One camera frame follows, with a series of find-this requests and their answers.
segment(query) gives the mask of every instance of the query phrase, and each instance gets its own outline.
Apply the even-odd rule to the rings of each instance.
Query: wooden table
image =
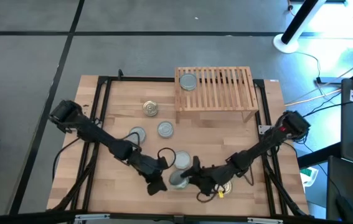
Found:
[[[82,76],[75,101],[83,105],[83,112],[89,114],[97,76]],[[281,95],[280,84],[276,80],[265,80],[266,95],[271,120],[275,122],[286,109]],[[258,105],[264,120],[260,92],[257,89]],[[154,100],[159,112],[147,117],[142,111],[145,101]],[[174,125],[174,135],[163,139],[157,133],[161,121],[170,121]],[[175,124],[174,83],[172,82],[123,82],[113,81],[110,99],[106,109],[103,129],[116,138],[127,135],[132,127],[141,126],[146,130],[147,138],[142,144],[143,153],[156,157],[162,147],[171,147],[176,151],[187,151],[197,155],[202,166],[225,164],[225,159],[233,152],[248,149],[258,142],[257,127],[254,119],[244,123],[241,112],[195,112],[182,113],[179,124]],[[76,138],[76,134],[66,134],[64,145]],[[78,141],[64,151],[59,160],[57,171],[49,197],[47,208],[56,206],[70,190],[77,176],[83,141]],[[168,161],[170,154],[165,154]],[[299,175],[295,152],[281,145],[278,153],[281,176],[286,190],[301,210],[308,213],[308,206]],[[232,193],[225,198],[214,198],[209,203],[200,203],[195,199],[199,189],[189,185],[184,190],[174,190],[169,186],[168,178],[176,168],[163,173],[168,186],[167,192],[149,196],[144,178],[137,172],[113,158],[104,145],[100,145],[93,181],[89,211],[106,213],[150,213],[185,215],[227,215],[227,216],[268,216],[268,202],[262,161],[259,158],[252,164],[255,185],[250,186],[244,178],[233,178]],[[82,207],[84,186],[77,208]],[[276,211],[280,213],[277,190],[273,186]]]

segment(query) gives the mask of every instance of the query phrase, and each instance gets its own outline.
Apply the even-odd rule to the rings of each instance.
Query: metal clamp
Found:
[[[174,223],[184,223],[183,215],[174,215]]]
[[[75,221],[110,219],[110,214],[76,215]]]
[[[248,223],[283,224],[283,221],[282,220],[269,219],[269,218],[250,218],[250,217],[248,217]]]
[[[264,134],[267,130],[271,129],[270,125],[258,125],[259,134]]]

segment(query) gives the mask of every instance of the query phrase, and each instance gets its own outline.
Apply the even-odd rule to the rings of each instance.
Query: concrete floor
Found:
[[[69,31],[77,5],[77,0],[0,1],[0,30]],[[286,1],[268,0],[91,0],[85,1],[77,31],[283,32],[292,20],[286,7]],[[300,52],[320,60],[322,76],[336,77],[353,67],[351,15],[343,4],[326,4],[307,31],[340,38],[299,40]],[[66,38],[0,35],[0,215],[6,213]],[[254,78],[279,79],[285,102],[315,88],[316,61],[303,54],[281,54],[271,40],[272,37],[76,36],[53,105],[61,99],[73,99],[80,75],[116,75],[119,68],[130,76],[171,77],[174,67],[246,65],[251,67]],[[308,97],[318,94],[317,91]],[[307,113],[323,101],[288,109]],[[317,150],[338,142],[339,120],[339,108],[310,117],[312,128],[307,145]],[[45,210],[51,166],[63,138],[53,124],[46,125],[21,212]],[[299,154],[309,152],[297,148]],[[326,176],[320,170],[315,184],[306,189],[307,200],[325,207],[325,185]]]

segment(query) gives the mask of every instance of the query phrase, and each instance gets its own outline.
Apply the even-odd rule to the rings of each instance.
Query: can lid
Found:
[[[183,174],[183,170],[177,170],[171,173],[169,176],[169,183],[171,185],[179,185],[182,184],[185,178],[181,177],[181,174]]]
[[[131,129],[129,133],[133,133],[133,132],[136,132],[137,134],[139,134],[140,144],[142,144],[144,140],[146,140],[146,131],[142,127],[134,127]],[[129,140],[135,144],[138,144],[138,136],[135,134],[132,134],[131,136],[127,137],[126,140]]]
[[[158,105],[156,102],[149,100],[143,105],[143,113],[147,116],[155,116],[158,113]]]
[[[185,151],[176,152],[175,166],[178,169],[186,169],[190,166],[190,155]]]
[[[223,187],[225,188],[224,194],[229,194],[233,188],[232,181],[228,181],[226,184],[223,185]]]
[[[158,134],[163,138],[170,138],[174,134],[174,127],[171,122],[163,121],[158,125]]]
[[[197,87],[197,78],[191,73],[186,73],[181,76],[181,87],[187,91],[194,90]]]

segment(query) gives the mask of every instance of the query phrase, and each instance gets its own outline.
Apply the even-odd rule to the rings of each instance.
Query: wooden slatted crate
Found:
[[[186,73],[195,75],[195,90],[181,88],[179,78]],[[250,67],[176,68],[175,109],[176,123],[182,111],[241,111],[247,122],[258,111]]]

